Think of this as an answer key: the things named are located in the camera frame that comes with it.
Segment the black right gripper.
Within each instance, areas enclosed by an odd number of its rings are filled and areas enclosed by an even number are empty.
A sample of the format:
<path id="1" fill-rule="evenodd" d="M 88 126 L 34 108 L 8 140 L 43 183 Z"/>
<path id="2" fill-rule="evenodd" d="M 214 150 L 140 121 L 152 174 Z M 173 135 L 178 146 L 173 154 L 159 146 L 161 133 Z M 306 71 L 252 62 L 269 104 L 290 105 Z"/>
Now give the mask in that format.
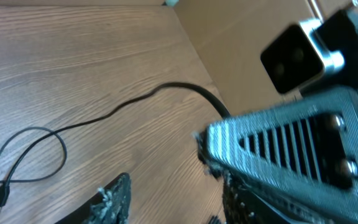
<path id="1" fill-rule="evenodd" d="M 196 139 L 209 169 L 288 197 L 331 223 L 358 223 L 358 90 L 335 87 L 226 118 Z"/>

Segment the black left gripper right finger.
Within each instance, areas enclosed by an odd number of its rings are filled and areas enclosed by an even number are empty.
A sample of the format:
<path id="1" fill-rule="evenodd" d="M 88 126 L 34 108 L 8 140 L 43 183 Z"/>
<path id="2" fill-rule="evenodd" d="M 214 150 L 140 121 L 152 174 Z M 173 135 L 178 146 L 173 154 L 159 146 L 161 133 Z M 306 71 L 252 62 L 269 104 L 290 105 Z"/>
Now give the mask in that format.
<path id="1" fill-rule="evenodd" d="M 225 220 L 213 215 L 210 223 L 331 223 L 331 219 L 288 197 L 253 189 L 228 171 L 208 169 L 206 173 L 223 180 Z"/>

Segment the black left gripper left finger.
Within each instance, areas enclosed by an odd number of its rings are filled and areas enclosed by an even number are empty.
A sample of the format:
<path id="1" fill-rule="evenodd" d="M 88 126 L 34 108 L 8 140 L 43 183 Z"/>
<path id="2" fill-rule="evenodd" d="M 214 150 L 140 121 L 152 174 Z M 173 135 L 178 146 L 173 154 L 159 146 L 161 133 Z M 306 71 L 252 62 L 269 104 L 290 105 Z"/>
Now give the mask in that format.
<path id="1" fill-rule="evenodd" d="M 131 204 L 131 178 L 119 174 L 86 203 L 57 221 L 58 224 L 125 224 L 128 223 Z"/>

